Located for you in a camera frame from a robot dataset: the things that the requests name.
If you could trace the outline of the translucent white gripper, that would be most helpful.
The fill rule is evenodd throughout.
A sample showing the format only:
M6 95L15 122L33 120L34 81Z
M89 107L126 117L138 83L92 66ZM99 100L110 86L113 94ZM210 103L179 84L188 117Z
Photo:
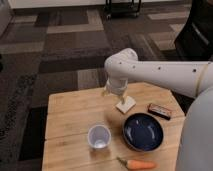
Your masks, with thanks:
M118 98L122 104L125 104L125 96L123 95L127 89L128 80L127 79L114 79L108 78L106 86L103 88L101 95L104 97L109 93L118 95Z

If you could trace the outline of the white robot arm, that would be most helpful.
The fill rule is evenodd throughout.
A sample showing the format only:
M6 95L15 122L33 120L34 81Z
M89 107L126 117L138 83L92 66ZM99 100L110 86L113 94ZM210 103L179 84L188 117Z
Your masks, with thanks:
M105 90L119 97L130 79L191 97L175 171L213 171L213 61L141 61L126 48L108 57L104 68Z

